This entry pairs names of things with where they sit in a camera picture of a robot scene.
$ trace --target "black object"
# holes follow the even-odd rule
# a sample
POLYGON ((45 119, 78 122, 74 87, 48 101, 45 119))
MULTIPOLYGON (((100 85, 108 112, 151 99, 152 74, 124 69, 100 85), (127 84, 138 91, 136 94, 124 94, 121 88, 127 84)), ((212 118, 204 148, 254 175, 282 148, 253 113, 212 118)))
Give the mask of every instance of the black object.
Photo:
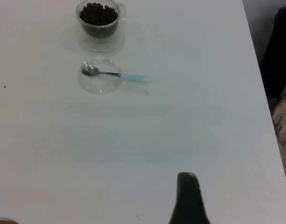
POLYGON ((274 19, 272 36, 260 65, 268 98, 278 98, 286 85, 286 7, 274 19))
POLYGON ((179 173, 177 200, 170 224, 209 224, 196 175, 179 173))
POLYGON ((80 12, 79 17, 88 24, 81 23, 86 33, 96 38, 107 38, 118 28, 118 13, 114 8, 108 6, 103 8, 100 3, 88 3, 80 12))

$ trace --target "coffee bean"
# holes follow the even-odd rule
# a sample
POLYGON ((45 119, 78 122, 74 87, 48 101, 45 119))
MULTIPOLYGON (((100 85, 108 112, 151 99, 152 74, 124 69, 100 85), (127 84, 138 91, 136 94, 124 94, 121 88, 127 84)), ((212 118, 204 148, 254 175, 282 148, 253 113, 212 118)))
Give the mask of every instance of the coffee bean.
POLYGON ((80 18, 86 23, 104 26, 114 22, 118 18, 118 13, 108 5, 103 8, 103 5, 94 2, 88 3, 87 7, 84 6, 80 12, 80 18))

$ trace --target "glass saucer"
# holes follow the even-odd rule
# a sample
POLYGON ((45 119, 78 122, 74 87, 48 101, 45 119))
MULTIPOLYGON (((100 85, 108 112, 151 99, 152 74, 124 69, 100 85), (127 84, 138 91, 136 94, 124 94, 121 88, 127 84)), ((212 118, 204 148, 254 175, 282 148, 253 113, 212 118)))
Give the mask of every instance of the glass saucer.
MULTIPOLYGON (((121 73, 121 68, 112 60, 105 57, 96 57, 86 61, 87 64, 93 65, 99 71, 121 73)), ((105 74, 96 76, 86 76, 79 69, 78 80, 80 85, 88 92, 95 94, 106 94, 116 90, 121 84, 121 78, 105 74)))
POLYGON ((116 32, 107 38, 94 38, 84 31, 78 34, 78 41, 82 49, 88 53, 98 53, 99 55, 120 51, 125 43, 124 21, 120 21, 116 32))

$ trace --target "glass cup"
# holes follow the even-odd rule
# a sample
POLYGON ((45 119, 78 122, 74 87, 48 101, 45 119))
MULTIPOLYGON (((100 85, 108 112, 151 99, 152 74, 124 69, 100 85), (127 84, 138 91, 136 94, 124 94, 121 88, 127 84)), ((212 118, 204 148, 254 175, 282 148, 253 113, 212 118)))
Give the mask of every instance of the glass cup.
POLYGON ((115 32, 117 32, 118 23, 121 19, 124 18, 125 13, 126 13, 125 6, 122 3, 116 3, 113 0, 85 0, 77 6, 76 10, 77 19, 81 23, 84 31, 91 37, 97 39, 108 38, 112 36, 115 32), (83 10, 83 7, 87 6, 88 3, 97 3, 97 4, 100 3, 104 7, 107 5, 108 7, 114 8, 115 11, 118 13, 117 19, 114 22, 103 26, 96 26, 84 22, 80 18, 80 13, 83 10))

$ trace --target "dark fabric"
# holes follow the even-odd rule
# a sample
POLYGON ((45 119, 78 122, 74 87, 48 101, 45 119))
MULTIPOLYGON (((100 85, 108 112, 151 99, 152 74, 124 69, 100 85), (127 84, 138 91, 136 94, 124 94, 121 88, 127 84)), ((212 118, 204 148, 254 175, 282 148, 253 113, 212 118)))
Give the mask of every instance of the dark fabric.
POLYGON ((275 19, 273 33, 260 65, 268 98, 278 98, 286 85, 286 7, 275 19))

